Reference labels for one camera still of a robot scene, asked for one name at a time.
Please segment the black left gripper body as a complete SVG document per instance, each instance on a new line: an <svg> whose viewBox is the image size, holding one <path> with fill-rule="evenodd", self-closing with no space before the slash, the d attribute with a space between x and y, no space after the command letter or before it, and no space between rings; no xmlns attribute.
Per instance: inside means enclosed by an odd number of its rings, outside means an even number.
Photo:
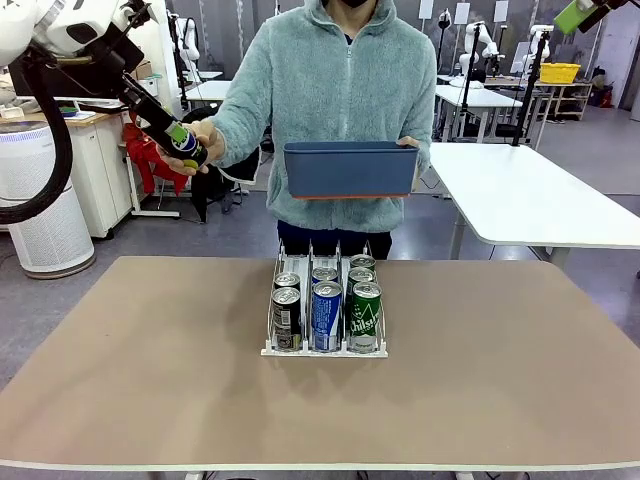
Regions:
<svg viewBox="0 0 640 480"><path fill-rule="evenodd" d="M94 80L116 83L130 74L144 59L143 52L127 37L107 35L94 42Z"/></svg>

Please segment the person right hand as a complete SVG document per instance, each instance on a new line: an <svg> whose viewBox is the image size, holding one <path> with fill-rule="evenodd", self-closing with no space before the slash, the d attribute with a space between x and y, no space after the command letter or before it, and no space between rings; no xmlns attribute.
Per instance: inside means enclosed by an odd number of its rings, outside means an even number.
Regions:
<svg viewBox="0 0 640 480"><path fill-rule="evenodd" d="M161 146L156 146L156 151L160 159L166 163L171 170L184 176L194 176L197 173L207 173L208 165L219 160L225 153L225 140L220 131L216 128L211 119L194 121L185 124L196 139L206 148L207 160L198 169L187 166L183 160L171 157Z"/></svg>

